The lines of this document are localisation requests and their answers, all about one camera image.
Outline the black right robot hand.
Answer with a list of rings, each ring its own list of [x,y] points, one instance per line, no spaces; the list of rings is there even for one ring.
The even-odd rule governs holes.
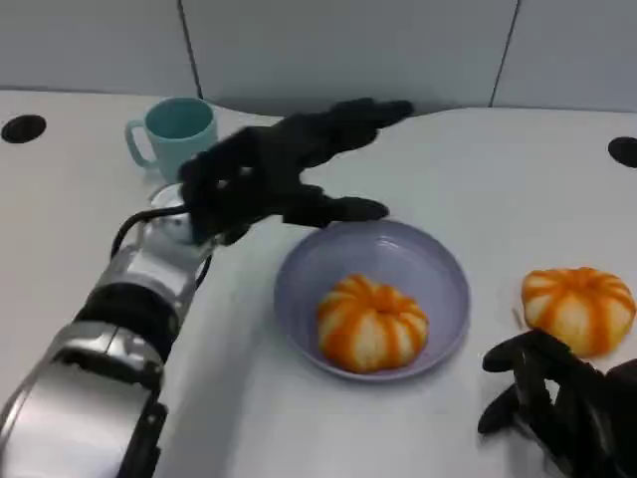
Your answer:
[[[479,434],[516,428],[565,477],[635,476],[635,360],[602,372],[560,340],[531,330],[490,349],[482,368],[510,371],[514,382],[486,407]]]

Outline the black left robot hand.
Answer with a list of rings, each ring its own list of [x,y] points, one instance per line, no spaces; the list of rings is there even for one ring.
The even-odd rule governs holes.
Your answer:
[[[232,244],[255,223],[278,215],[288,224],[324,228],[332,222],[379,220],[388,208],[305,184],[302,173],[374,142],[380,131],[414,112],[408,101],[358,99],[296,114],[271,126],[249,126],[198,153],[179,169],[193,240],[217,235]]]

